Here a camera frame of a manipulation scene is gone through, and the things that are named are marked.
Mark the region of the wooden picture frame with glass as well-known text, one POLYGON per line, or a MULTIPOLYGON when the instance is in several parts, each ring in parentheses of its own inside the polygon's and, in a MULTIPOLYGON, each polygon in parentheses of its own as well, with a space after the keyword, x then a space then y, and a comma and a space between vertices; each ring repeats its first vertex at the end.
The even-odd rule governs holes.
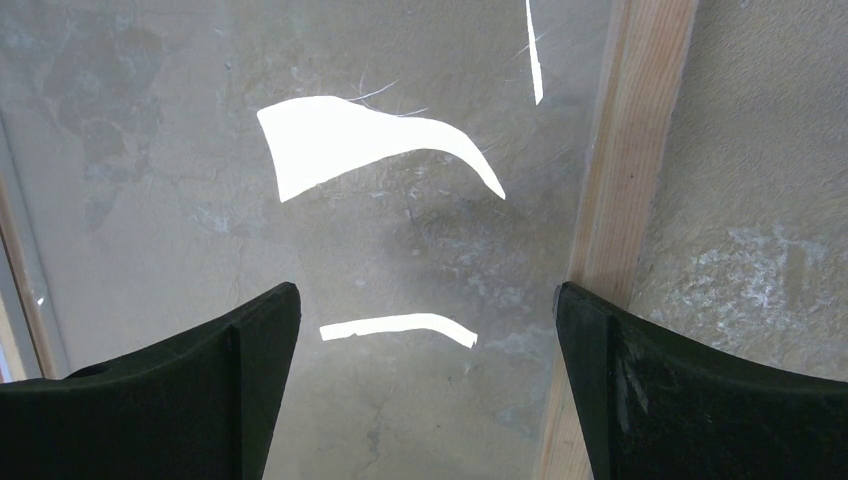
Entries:
POLYGON ((49 373, 289 281, 270 479, 533 479, 551 307, 630 47, 693 1, 5 1, 1 124, 49 373), (467 135, 288 200, 258 114, 331 96, 467 135))

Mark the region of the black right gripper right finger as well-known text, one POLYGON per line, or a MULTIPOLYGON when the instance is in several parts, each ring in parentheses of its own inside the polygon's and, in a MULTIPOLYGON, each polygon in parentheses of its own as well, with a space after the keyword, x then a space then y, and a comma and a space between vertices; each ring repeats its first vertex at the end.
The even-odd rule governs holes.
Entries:
POLYGON ((567 282, 555 319, 597 479, 843 479, 847 386, 748 361, 567 282))

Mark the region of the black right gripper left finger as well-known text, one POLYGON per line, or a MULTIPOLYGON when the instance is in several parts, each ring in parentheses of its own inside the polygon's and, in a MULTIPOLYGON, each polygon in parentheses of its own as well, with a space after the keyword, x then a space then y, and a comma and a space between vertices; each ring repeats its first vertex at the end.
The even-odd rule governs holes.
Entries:
POLYGON ((301 323, 284 282, 61 380, 1 388, 5 479, 259 479, 301 323))

